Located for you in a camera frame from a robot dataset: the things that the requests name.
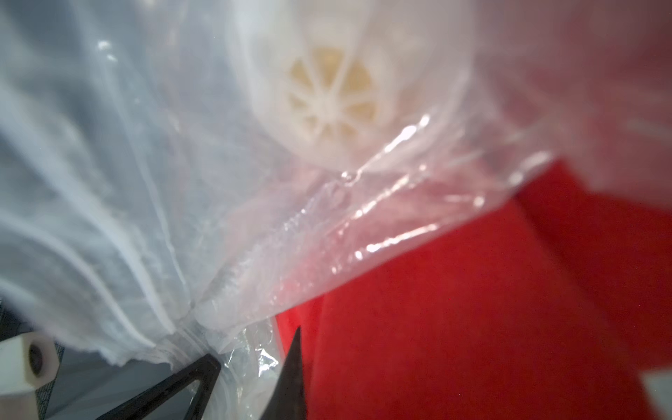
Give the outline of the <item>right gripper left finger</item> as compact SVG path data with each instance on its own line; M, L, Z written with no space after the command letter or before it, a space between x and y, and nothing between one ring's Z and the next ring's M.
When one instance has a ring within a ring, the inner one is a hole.
M180 372L172 374L157 385L99 416L98 420L145 419L160 406L194 383L198 387L192 398L185 420L201 420L213 394L222 364L213 355L203 355Z

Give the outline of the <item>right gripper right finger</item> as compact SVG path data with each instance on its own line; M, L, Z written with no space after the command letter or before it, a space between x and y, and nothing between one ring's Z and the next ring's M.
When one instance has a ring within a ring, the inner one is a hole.
M298 327L287 353L285 364L278 377L261 420L306 420L304 364L302 357L302 332Z

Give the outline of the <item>clear plastic vacuum bag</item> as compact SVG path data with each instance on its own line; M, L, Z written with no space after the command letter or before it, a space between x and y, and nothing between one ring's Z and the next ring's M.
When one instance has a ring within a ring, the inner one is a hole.
M558 160L671 206L671 131L591 133L589 88L666 111L668 1L467 1L474 62L451 122L395 171L332 171L253 114L232 1L1 4L1 296L113 365L223 363L208 419L271 396L271 318L499 208Z

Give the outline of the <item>red garment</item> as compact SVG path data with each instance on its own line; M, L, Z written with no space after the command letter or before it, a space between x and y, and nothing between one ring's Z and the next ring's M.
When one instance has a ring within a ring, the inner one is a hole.
M278 316L311 419L655 419L671 213L562 166L502 208Z

